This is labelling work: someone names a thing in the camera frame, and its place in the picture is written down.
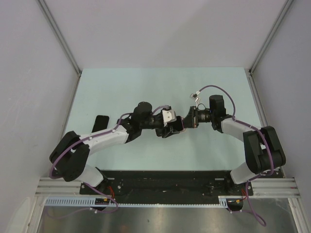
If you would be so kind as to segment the phone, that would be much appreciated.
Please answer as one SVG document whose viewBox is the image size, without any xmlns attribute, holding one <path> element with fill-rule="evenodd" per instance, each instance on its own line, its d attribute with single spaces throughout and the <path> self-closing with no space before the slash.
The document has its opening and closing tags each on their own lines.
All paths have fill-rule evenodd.
<svg viewBox="0 0 311 233">
<path fill-rule="evenodd" d="M 185 131 L 185 127 L 183 124 L 183 118 L 181 116 L 177 116 L 176 120 L 170 124 L 172 127 L 172 133 L 178 134 Z"/>
<path fill-rule="evenodd" d="M 92 132 L 98 132 L 106 130 L 109 123 L 109 116 L 98 115 L 95 118 L 95 122 L 92 128 Z"/>
</svg>

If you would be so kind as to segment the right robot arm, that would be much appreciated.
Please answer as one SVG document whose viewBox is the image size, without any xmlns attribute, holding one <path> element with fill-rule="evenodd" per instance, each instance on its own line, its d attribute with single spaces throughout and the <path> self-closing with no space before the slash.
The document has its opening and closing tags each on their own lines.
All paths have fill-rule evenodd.
<svg viewBox="0 0 311 233">
<path fill-rule="evenodd" d="M 257 128 L 237 120 L 226 113 L 222 95 L 209 97 L 209 108 L 199 109 L 198 94 L 191 96 L 196 105 L 190 107 L 183 128 L 197 128 L 200 123 L 210 123 L 213 130 L 230 135 L 243 142 L 245 162 L 230 172 L 230 179 L 224 182 L 224 189 L 230 195 L 237 194 L 242 183 L 272 175 L 276 168 L 286 164 L 286 156 L 282 145 L 272 126 Z"/>
</svg>

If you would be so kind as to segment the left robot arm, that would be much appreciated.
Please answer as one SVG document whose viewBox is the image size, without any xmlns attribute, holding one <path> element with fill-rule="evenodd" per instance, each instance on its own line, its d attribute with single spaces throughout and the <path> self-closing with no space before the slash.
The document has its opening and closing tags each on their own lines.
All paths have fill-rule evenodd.
<svg viewBox="0 0 311 233">
<path fill-rule="evenodd" d="M 131 113 L 123 114 L 110 129 L 78 135 L 66 133 L 50 155 L 51 179 L 66 182 L 79 180 L 97 194 L 107 190 L 105 175 L 100 169 L 87 164 L 89 156 L 108 147 L 129 143 L 141 136 L 143 130 L 155 130 L 165 138 L 183 129 L 182 117 L 168 105 L 158 107 L 160 113 L 148 102 L 140 102 Z"/>
</svg>

